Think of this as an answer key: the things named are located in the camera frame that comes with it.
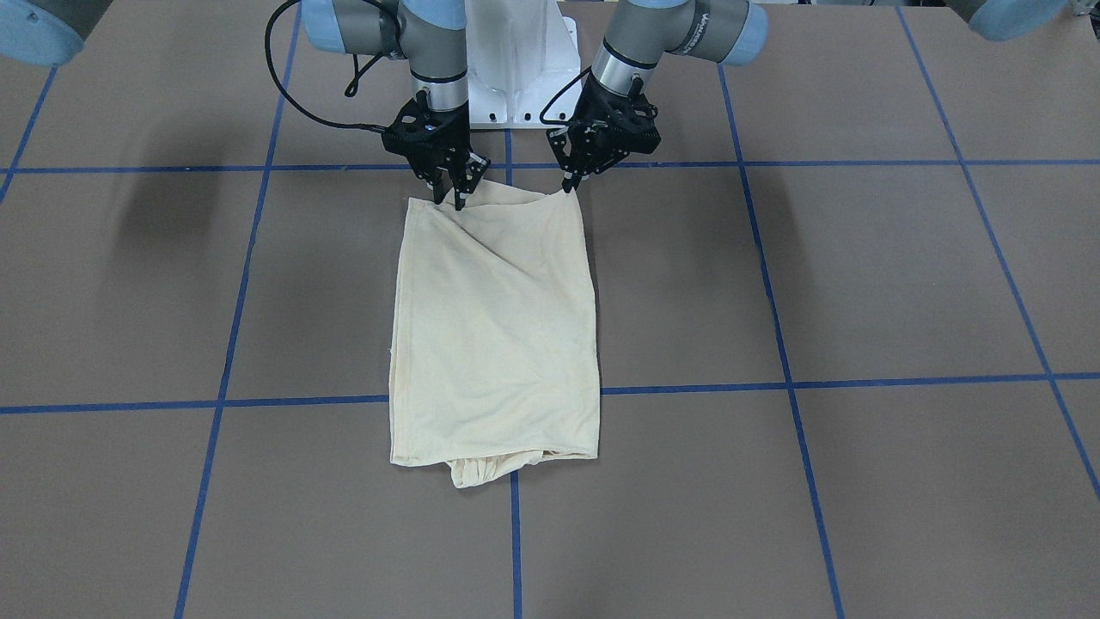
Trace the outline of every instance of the blue tape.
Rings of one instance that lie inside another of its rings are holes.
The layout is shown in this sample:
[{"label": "blue tape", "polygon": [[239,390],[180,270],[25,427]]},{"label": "blue tape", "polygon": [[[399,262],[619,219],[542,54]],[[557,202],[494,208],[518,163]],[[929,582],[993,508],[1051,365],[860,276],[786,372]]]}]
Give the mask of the blue tape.
[{"label": "blue tape", "polygon": [[1100,500],[1100,479],[1097,478],[1096,469],[1092,468],[1092,463],[1089,461],[1088,452],[1085,451],[1085,444],[1081,442],[1080,434],[1077,432],[1077,425],[1074,423],[1072,416],[1069,414],[1066,401],[1062,397],[1062,390],[1058,388],[1058,382],[1050,369],[1050,363],[1047,360],[1046,353],[1043,351],[1043,345],[1038,340],[1038,332],[1035,331],[1035,325],[1032,323],[1031,316],[1027,313],[1027,307],[1024,305],[1023,296],[1020,294],[1020,288],[1016,286],[1015,277],[1012,276],[1012,270],[1009,268],[1009,262],[1004,256],[1004,252],[1001,250],[1001,243],[997,240],[997,232],[993,230],[993,224],[986,211],[986,205],[982,202],[981,196],[978,194],[978,186],[974,181],[974,176],[970,175],[970,167],[963,157],[963,150],[959,147],[958,140],[955,137],[955,131],[952,130],[952,123],[947,120],[947,112],[944,110],[943,102],[939,100],[939,95],[936,92],[935,86],[932,85],[932,77],[928,75],[928,69],[924,65],[924,58],[921,56],[921,51],[916,46],[916,40],[913,37],[912,31],[909,29],[905,15],[902,13],[900,7],[894,7],[894,11],[898,13],[898,19],[901,20],[902,30],[905,31],[905,37],[909,38],[909,45],[913,49],[913,55],[916,57],[916,64],[921,68],[921,75],[924,76],[924,82],[928,87],[928,92],[932,95],[932,100],[936,104],[936,110],[939,112],[939,119],[944,123],[944,130],[947,131],[947,136],[952,142],[952,147],[955,148],[955,155],[958,158],[958,164],[963,168],[963,175],[966,177],[967,186],[970,188],[970,196],[974,198],[974,203],[978,208],[978,213],[981,215],[981,222],[986,226],[986,233],[989,235],[989,241],[993,245],[993,252],[997,254],[997,261],[1001,264],[1001,270],[1004,273],[1004,279],[1009,284],[1009,289],[1012,290],[1012,298],[1016,301],[1020,318],[1023,319],[1024,327],[1027,329],[1027,335],[1031,338],[1032,346],[1035,349],[1035,355],[1038,356],[1040,364],[1043,366],[1044,376],[1050,385],[1050,391],[1054,394],[1054,400],[1058,405],[1058,410],[1062,412],[1063,421],[1066,423],[1069,436],[1074,442],[1074,446],[1077,449],[1078,456],[1081,458],[1081,465],[1085,467],[1085,473],[1088,476],[1089,482],[1092,484],[1092,491],[1096,494],[1097,499]]},{"label": "blue tape", "polygon": [[512,488],[512,617],[524,618],[524,570],[519,529],[519,472],[509,474]]},{"label": "blue tape", "polygon": [[[1100,380],[1100,373],[1067,373],[1054,375],[1056,380]],[[848,380],[794,382],[796,390],[814,389],[875,389],[882,387],[931,387],[937,385],[992,385],[1001,383],[1044,383],[1046,375],[980,375],[958,377],[872,378]],[[738,391],[783,391],[785,383],[734,383],[700,385],[651,385],[636,387],[604,387],[601,396],[648,396],[659,394],[726,394]],[[92,402],[80,405],[28,405],[0,407],[0,416],[36,413],[85,413],[105,411],[157,411],[174,409],[245,409],[263,407],[307,407],[327,405],[384,405],[385,394],[364,396],[316,396],[299,398],[245,398],[227,400],[179,400],[157,402]]]},{"label": "blue tape", "polygon": [[512,185],[513,169],[516,164],[512,161],[512,129],[504,130],[504,177],[505,184]]},{"label": "blue tape", "polygon": [[[294,69],[294,54],[298,43],[298,32],[301,27],[301,5],[295,12],[294,30],[290,33],[290,46],[286,53],[286,69],[283,71],[283,87],[289,86],[290,73]],[[256,197],[256,209],[252,217],[252,232],[249,234],[249,247],[244,254],[244,266],[241,270],[241,284],[237,294],[237,308],[233,312],[233,324],[229,332],[229,344],[226,347],[226,367],[222,372],[221,384],[218,388],[218,400],[224,400],[229,391],[229,377],[233,369],[233,356],[237,351],[237,338],[241,329],[241,317],[244,313],[244,297],[249,289],[249,267],[252,262],[252,250],[256,244],[256,233],[260,229],[260,218],[264,210],[264,200],[267,196],[267,184],[271,178],[271,165],[275,159],[275,147],[278,143],[278,129],[283,121],[283,107],[285,100],[279,97],[275,106],[275,118],[272,121],[271,139],[267,142],[267,158],[263,179],[260,183],[260,195]],[[199,494],[195,502],[195,517],[191,520],[191,533],[187,543],[187,554],[184,557],[184,571],[179,577],[179,592],[176,595],[175,619],[184,619],[184,609],[187,606],[187,593],[190,587],[191,568],[195,565],[195,551],[198,548],[199,531],[202,527],[202,512],[206,509],[207,491],[210,488],[210,472],[213,468],[213,457],[218,449],[218,433],[221,429],[223,407],[215,409],[213,420],[210,424],[210,439],[207,443],[206,460],[202,464],[202,478],[199,482]]]},{"label": "blue tape", "polygon": [[[1022,159],[966,159],[967,165],[1013,166],[1013,165],[1100,165],[1100,158],[1022,158]],[[842,167],[882,165],[958,165],[958,159],[803,159],[803,161],[624,161],[616,167]],[[557,169],[558,164],[513,163],[514,169]],[[0,174],[143,174],[186,172],[263,172],[265,165],[134,165],[134,166],[74,166],[74,167],[18,167],[0,168]],[[404,163],[300,163],[278,164],[272,172],[358,172],[358,170],[406,170]]]},{"label": "blue tape", "polygon": [[813,506],[814,522],[817,524],[817,539],[822,548],[822,557],[825,560],[825,572],[828,576],[829,590],[833,594],[833,608],[837,619],[844,619],[844,603],[840,599],[840,586],[836,578],[836,568],[833,564],[833,550],[828,542],[828,531],[825,528],[825,515],[822,510],[821,498],[817,495],[817,480],[814,477],[813,462],[810,458],[810,446],[806,444],[806,434],[802,425],[802,413],[799,410],[799,399],[794,389],[794,380],[791,377],[791,365],[787,357],[787,345],[783,343],[783,329],[779,320],[779,306],[776,303],[776,294],[771,287],[771,276],[768,273],[768,256],[763,248],[763,241],[760,236],[760,225],[757,222],[756,207],[752,203],[752,189],[749,186],[748,168],[745,166],[745,157],[741,153],[741,142],[737,134],[737,119],[734,117],[734,106],[729,98],[729,88],[726,85],[726,74],[722,65],[717,66],[718,81],[722,85],[722,96],[726,103],[726,117],[729,120],[729,135],[734,141],[734,152],[737,154],[738,172],[741,177],[741,188],[745,191],[745,206],[748,209],[749,224],[752,228],[752,242],[756,243],[757,253],[760,257],[760,277],[763,279],[765,294],[768,297],[768,305],[771,308],[772,325],[776,329],[776,349],[779,352],[779,362],[783,368],[783,383],[787,389],[787,399],[791,406],[791,419],[794,423],[794,432],[799,439],[799,452],[802,454],[802,468],[806,476],[806,488],[810,491],[810,504]]},{"label": "blue tape", "polygon": [[654,385],[646,387],[605,387],[601,396],[644,396],[651,394],[725,394],[732,391],[779,391],[785,383],[741,383],[727,385]]},{"label": "blue tape", "polygon": [[0,202],[8,195],[12,178],[19,168],[19,159],[23,158],[23,151],[26,150],[26,143],[31,140],[31,132],[34,131],[34,124],[38,121],[38,113],[42,112],[42,104],[46,102],[46,95],[50,93],[50,88],[54,85],[55,77],[57,77],[57,67],[50,69],[46,81],[42,85],[42,90],[38,92],[38,100],[34,102],[34,109],[31,110],[31,118],[26,120],[26,126],[23,128],[23,136],[19,139],[19,147],[15,148],[15,156],[12,157],[11,165],[8,166],[8,172],[3,176],[3,185],[0,185]]}]

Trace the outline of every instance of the black cable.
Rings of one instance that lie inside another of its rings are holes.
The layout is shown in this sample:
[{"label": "black cable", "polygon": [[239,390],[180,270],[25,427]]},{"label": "black cable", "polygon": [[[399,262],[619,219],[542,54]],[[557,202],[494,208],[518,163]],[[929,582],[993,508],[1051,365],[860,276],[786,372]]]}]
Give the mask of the black cable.
[{"label": "black cable", "polygon": [[563,86],[561,90],[558,90],[557,95],[554,95],[553,97],[550,97],[550,100],[547,101],[547,107],[542,108],[542,111],[539,112],[539,122],[541,122],[542,124],[559,124],[561,126],[569,126],[569,122],[568,121],[564,121],[564,120],[551,120],[551,119],[547,118],[547,112],[550,111],[550,106],[552,106],[554,103],[554,101],[557,101],[558,99],[560,99],[561,96],[565,93],[565,90],[569,90],[570,88],[572,88],[573,85],[576,84],[578,81],[580,81],[582,77],[584,77],[585,75],[590,75],[591,73],[592,73],[592,67],[590,66],[588,68],[582,70],[579,74],[576,74],[576,77],[574,77],[573,79],[570,79],[569,84],[566,84],[565,86]]},{"label": "black cable", "polygon": [[364,66],[363,68],[359,68],[359,54],[351,55],[352,64],[355,66],[355,77],[352,77],[351,81],[348,84],[348,87],[344,88],[344,97],[348,97],[350,99],[359,93],[359,80],[363,79],[363,76],[366,75],[366,71],[371,70],[371,67],[373,67],[378,60],[381,60],[383,56],[385,56],[385,54],[382,53],[375,54],[373,58],[367,60],[366,66]]},{"label": "black cable", "polygon": [[[371,4],[372,7],[375,7],[382,12],[382,14],[386,15],[386,18],[388,18],[394,24],[394,32],[396,33],[395,37],[400,38],[400,32],[402,32],[400,22],[397,21],[397,15],[395,15],[389,9],[387,9],[376,0],[363,0],[363,1],[366,2],[367,4]],[[296,101],[294,97],[290,96],[289,92],[286,91],[286,88],[283,87],[283,80],[279,79],[278,74],[275,71],[275,60],[272,59],[272,31],[275,30],[275,23],[278,22],[278,19],[280,16],[283,16],[283,13],[287,12],[290,9],[290,7],[294,7],[298,2],[301,2],[301,0],[286,0],[286,2],[279,4],[279,7],[275,9],[275,12],[272,13],[271,19],[267,20],[267,29],[264,31],[264,54],[267,57],[267,71],[271,74],[272,80],[275,82],[275,87],[278,88],[279,93],[283,95],[283,98],[285,98],[287,102],[294,106],[296,110],[300,111],[302,114],[306,115],[306,118],[312,120],[314,122],[318,122],[326,126],[332,126],[333,129],[362,129],[363,131],[371,131],[374,133],[385,132],[386,128],[381,124],[371,124],[366,122],[351,122],[351,123],[333,122],[331,120],[326,120],[310,112],[306,108],[301,107],[301,104],[298,101]],[[363,75],[367,70],[370,70],[371,67],[373,67],[374,64],[382,58],[382,56],[383,54],[374,56],[373,58],[371,58],[369,63],[366,63],[366,66],[363,67],[362,69],[359,68],[359,60],[355,59],[355,77],[352,78],[351,84],[349,84],[348,88],[344,90],[344,96],[351,97],[354,96],[356,91],[359,91],[359,80],[362,79]]]}]

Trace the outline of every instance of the cloth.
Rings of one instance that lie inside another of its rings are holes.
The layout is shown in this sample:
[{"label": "cloth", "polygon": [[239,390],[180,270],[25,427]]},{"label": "cloth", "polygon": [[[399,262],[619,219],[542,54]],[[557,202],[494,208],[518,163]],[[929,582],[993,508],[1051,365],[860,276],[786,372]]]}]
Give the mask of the cloth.
[{"label": "cloth", "polygon": [[405,218],[391,462],[447,463],[466,488],[595,458],[595,292],[576,192],[482,180],[462,211],[452,199],[410,198]]}]

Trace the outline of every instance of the cream towel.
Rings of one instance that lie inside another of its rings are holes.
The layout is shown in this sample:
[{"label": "cream towel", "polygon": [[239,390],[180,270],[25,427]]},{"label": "cream towel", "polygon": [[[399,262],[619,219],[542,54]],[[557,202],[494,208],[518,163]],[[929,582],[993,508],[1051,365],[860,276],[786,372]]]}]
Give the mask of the cream towel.
[{"label": "cream towel", "polygon": [[595,458],[595,294],[576,192],[483,180],[462,211],[451,199],[410,198],[405,218],[391,462],[447,463],[466,488]]}]

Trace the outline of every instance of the light blue joint cover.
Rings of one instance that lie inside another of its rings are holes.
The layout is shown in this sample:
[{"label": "light blue joint cover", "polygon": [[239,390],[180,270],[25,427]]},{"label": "light blue joint cover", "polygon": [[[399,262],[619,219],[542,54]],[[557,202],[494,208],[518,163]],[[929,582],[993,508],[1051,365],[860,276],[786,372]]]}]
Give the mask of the light blue joint cover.
[{"label": "light blue joint cover", "polygon": [[402,4],[414,15],[439,27],[466,27],[466,3],[463,0],[404,0]]},{"label": "light blue joint cover", "polygon": [[314,47],[338,54],[345,52],[332,0],[301,0],[301,23]]},{"label": "light blue joint cover", "polygon": [[1050,21],[1066,0],[989,0],[970,18],[970,30],[989,41],[1022,36]]},{"label": "light blue joint cover", "polygon": [[688,0],[627,0],[627,2],[642,9],[671,9],[680,4],[686,4]]},{"label": "light blue joint cover", "polygon": [[765,42],[768,41],[768,13],[758,4],[749,4],[749,14],[745,18],[745,27],[741,29],[734,48],[722,60],[724,65],[747,65],[752,62],[760,49],[763,49]]},{"label": "light blue joint cover", "polygon": [[41,66],[59,66],[84,49],[75,30],[25,0],[0,0],[0,54]]}]

